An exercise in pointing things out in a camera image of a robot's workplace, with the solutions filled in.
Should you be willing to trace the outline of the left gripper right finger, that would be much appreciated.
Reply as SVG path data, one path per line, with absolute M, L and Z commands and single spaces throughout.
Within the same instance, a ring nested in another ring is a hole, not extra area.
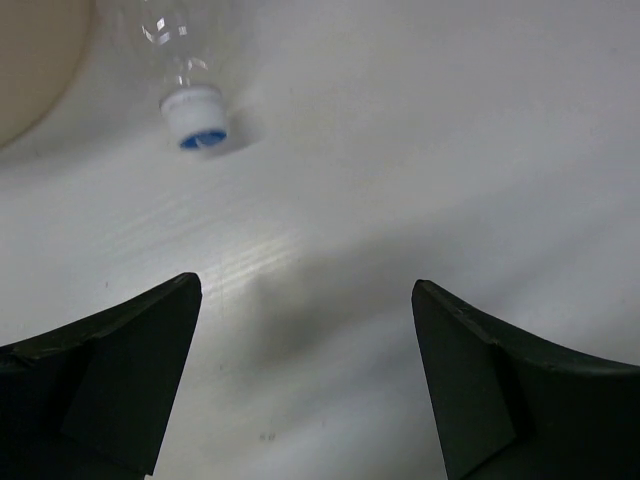
M 451 479 L 635 479 L 639 369 L 578 352 L 418 281 L 412 311 Z

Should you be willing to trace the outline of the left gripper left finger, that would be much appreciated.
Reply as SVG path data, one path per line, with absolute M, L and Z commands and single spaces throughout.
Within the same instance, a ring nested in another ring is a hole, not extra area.
M 200 307 L 200 279 L 183 273 L 2 346 L 2 478 L 151 476 Z

